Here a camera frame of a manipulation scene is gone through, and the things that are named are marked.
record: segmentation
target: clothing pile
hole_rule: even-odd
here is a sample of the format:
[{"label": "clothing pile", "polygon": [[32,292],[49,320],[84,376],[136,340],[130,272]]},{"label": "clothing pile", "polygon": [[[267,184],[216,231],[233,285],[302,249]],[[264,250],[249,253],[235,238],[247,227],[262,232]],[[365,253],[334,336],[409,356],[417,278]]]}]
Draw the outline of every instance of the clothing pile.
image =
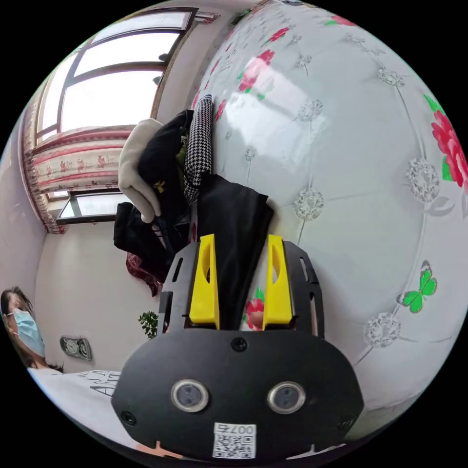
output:
[{"label": "clothing pile", "polygon": [[212,121],[213,99],[207,95],[194,111],[186,109],[165,125],[141,121],[120,154],[119,188],[131,203],[117,207],[114,245],[135,256],[127,258],[134,263],[127,261],[130,274],[153,277],[152,293],[154,284],[166,279],[176,252],[187,245],[190,205],[201,174],[212,171]]},{"label": "clothing pile", "polygon": [[166,125],[140,122],[122,149],[119,187],[132,203],[117,207],[114,245],[127,269],[155,295],[177,252],[214,234],[222,329],[238,329],[273,210],[267,196],[213,175],[213,98]]}]

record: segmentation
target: woman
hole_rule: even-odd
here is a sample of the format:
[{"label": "woman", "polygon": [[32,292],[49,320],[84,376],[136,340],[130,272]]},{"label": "woman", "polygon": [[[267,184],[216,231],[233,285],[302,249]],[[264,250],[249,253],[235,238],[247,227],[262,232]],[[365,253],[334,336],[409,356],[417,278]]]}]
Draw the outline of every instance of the woman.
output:
[{"label": "woman", "polygon": [[133,440],[124,429],[111,405],[111,397],[120,372],[88,370],[63,373],[63,367],[45,360],[44,342],[36,324],[31,301],[18,286],[0,296],[1,315],[14,348],[29,373],[64,413],[108,439],[132,449],[158,456],[182,458],[161,448],[145,447]]},{"label": "woman", "polygon": [[63,366],[46,362],[44,341],[34,318],[31,301],[18,286],[1,293],[0,309],[5,327],[23,364],[29,369],[63,372]]}]

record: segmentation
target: face mask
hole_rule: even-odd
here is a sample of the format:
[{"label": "face mask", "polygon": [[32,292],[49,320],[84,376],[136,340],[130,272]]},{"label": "face mask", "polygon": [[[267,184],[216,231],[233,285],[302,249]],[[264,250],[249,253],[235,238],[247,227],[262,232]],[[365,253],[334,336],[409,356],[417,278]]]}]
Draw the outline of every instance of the face mask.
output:
[{"label": "face mask", "polygon": [[14,315],[16,324],[18,326],[18,338],[23,342],[31,351],[34,351],[41,357],[45,357],[44,342],[40,335],[38,326],[34,319],[31,317],[29,312],[23,312],[19,309],[14,309],[12,313],[8,315]]}]

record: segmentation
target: curtain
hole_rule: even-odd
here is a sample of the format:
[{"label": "curtain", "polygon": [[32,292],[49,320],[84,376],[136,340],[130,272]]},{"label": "curtain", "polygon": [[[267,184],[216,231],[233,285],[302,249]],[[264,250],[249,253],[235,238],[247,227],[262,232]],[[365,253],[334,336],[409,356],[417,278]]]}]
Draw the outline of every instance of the curtain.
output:
[{"label": "curtain", "polygon": [[34,147],[34,102],[26,112],[22,175],[31,204],[48,233],[62,234],[44,194],[118,187],[120,151],[134,125],[88,127],[54,135]]}]

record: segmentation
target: dark hair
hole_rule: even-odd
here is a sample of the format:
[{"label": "dark hair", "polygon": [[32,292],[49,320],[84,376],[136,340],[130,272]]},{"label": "dark hair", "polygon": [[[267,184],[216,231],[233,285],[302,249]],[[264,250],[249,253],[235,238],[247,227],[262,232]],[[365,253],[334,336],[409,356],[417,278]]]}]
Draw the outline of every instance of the dark hair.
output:
[{"label": "dark hair", "polygon": [[[0,308],[1,308],[1,313],[5,317],[8,314],[8,305],[10,303],[10,294],[17,294],[21,300],[25,303],[28,311],[31,313],[32,316],[34,316],[33,313],[33,306],[31,304],[31,301],[26,297],[24,292],[18,287],[18,286],[13,286],[11,289],[5,289],[0,296]],[[19,354],[19,357],[23,364],[28,367],[28,368],[36,368],[36,364],[34,362],[34,359],[30,354],[28,354],[25,350],[20,348],[14,339],[10,337],[10,341],[13,345],[13,347],[16,349],[16,352]],[[54,369],[55,371],[59,371],[63,373],[63,366],[58,366],[57,364],[49,364],[47,365],[51,368]]]}]

